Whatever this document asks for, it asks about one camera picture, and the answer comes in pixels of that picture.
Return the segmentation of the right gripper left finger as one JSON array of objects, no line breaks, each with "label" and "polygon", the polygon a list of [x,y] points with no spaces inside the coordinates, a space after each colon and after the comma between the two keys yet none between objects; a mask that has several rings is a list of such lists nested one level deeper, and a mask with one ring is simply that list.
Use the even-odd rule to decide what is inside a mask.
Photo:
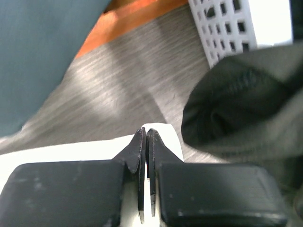
[{"label": "right gripper left finger", "polygon": [[145,142],[140,128],[112,159],[18,165],[0,194],[1,226],[117,227],[127,181],[144,222]]}]

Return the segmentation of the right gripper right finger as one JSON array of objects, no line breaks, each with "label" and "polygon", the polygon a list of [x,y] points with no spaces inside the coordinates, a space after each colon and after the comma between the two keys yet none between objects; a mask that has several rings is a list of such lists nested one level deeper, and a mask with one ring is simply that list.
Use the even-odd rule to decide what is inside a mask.
[{"label": "right gripper right finger", "polygon": [[269,172],[251,164],[185,163],[147,133],[151,215],[168,227],[284,227],[288,215]]}]

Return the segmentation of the white floral print t-shirt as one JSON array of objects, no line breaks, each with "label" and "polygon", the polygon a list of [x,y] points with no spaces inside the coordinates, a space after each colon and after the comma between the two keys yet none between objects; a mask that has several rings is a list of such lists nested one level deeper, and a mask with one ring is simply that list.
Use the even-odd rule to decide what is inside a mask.
[{"label": "white floral print t-shirt", "polygon": [[[156,130],[165,146],[183,161],[180,142],[174,127],[170,124],[151,123],[141,128],[147,133],[150,129]],[[12,171],[21,164],[57,161],[91,161],[108,160],[115,157],[132,140],[133,135],[122,136],[111,140],[100,140],[93,142],[80,142],[62,144],[42,148],[17,151],[0,157],[0,192],[7,182]],[[144,222],[141,222],[135,207],[137,206],[134,190],[137,183],[127,181],[124,184],[124,204],[122,206],[122,219],[119,227],[167,227],[160,222],[159,217],[151,214],[150,180],[148,177],[147,155],[145,150],[145,180],[144,180]]]}]

